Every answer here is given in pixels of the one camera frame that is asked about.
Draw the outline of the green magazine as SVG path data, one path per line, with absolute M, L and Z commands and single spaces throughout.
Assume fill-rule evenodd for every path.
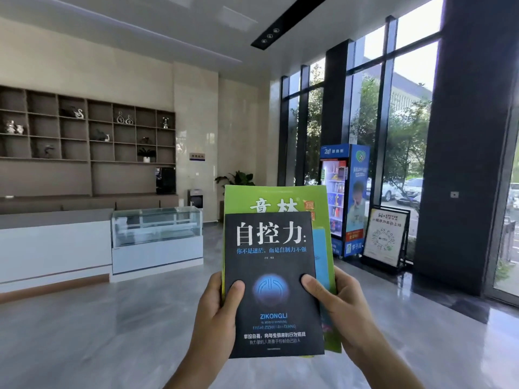
M 325 186 L 266 187 L 266 186 L 225 186 L 225 197 L 220 209 L 224 221 L 227 214 L 239 213 L 291 213 L 308 212 L 314 231 L 314 252 L 316 279 L 332 294 L 337 294 L 334 271 L 333 238 L 335 225 L 340 219 L 334 214 L 333 206 Z

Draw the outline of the person's right forearm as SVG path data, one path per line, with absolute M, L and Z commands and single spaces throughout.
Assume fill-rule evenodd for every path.
M 363 373 L 370 389 L 425 389 L 384 337 L 352 347 L 348 355 Z

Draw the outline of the person's left forearm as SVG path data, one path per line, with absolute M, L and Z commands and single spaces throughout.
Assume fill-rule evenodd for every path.
M 162 389 L 209 389 L 229 356 L 188 352 Z

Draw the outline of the person's left hand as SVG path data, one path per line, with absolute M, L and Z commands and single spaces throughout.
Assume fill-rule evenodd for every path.
M 236 319 L 229 320 L 224 316 L 220 271 L 210 276 L 199 299 L 188 352 L 219 353 L 230 357 L 235 340 Z

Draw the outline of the black ceiling light strip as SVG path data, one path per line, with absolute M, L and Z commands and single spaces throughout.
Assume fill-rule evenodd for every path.
M 251 43 L 251 46 L 262 51 L 268 49 L 325 1 L 327 0 L 296 0 Z

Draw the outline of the white car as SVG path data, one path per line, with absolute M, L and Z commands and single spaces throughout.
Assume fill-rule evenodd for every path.
M 397 204 L 417 209 L 420 206 L 423 181 L 422 177 L 416 177 L 406 180 L 403 185 L 384 182 L 381 200 L 383 202 L 395 200 Z

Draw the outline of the glass display case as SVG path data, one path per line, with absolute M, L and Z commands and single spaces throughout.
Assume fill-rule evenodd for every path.
M 202 265 L 203 224 L 194 206 L 113 211 L 111 281 Z

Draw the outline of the person's right hand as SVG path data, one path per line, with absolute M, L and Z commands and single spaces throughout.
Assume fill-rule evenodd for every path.
M 334 275 L 339 308 L 336 320 L 332 320 L 332 323 L 348 355 L 352 347 L 359 347 L 369 339 L 384 336 L 375 323 L 358 280 L 337 266 L 334 267 Z

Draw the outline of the white reception counter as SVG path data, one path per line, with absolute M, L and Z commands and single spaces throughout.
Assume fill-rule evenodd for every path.
M 113 211 L 0 215 L 0 294 L 111 276 Z

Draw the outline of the blue vending machine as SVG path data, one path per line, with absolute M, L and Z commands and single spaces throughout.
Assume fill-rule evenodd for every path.
M 320 184 L 328 197 L 333 254 L 358 255 L 367 228 L 368 146 L 341 143 L 320 148 Z

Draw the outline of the brown wall shelf unit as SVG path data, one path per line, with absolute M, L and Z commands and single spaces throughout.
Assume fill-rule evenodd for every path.
M 119 111 L 134 124 L 118 124 Z M 24 135 L 5 133 L 10 120 Z M 92 140 L 96 129 L 111 141 Z M 139 147 L 156 161 L 140 162 Z M 0 85 L 0 214 L 175 207 L 176 159 L 172 111 Z

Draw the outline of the green potted plant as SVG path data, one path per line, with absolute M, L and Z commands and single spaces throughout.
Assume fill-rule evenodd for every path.
M 255 183 L 253 182 L 253 177 L 253 174 L 246 174 L 240 170 L 237 170 L 234 174 L 229 173 L 228 176 L 215 177 L 214 182 L 218 185 L 220 183 L 226 183 L 223 186 L 223 195 L 225 195 L 225 187 L 228 185 L 255 186 Z

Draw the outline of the standing poster sign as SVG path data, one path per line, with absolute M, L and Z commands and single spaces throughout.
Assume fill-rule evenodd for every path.
M 368 216 L 361 257 L 397 272 L 404 269 L 410 219 L 409 210 L 374 205 Z

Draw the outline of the black book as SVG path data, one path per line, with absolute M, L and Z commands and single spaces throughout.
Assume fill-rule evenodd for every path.
M 226 214 L 225 295 L 245 284 L 230 359 L 325 353 L 319 302 L 302 286 L 315 276 L 309 212 Z

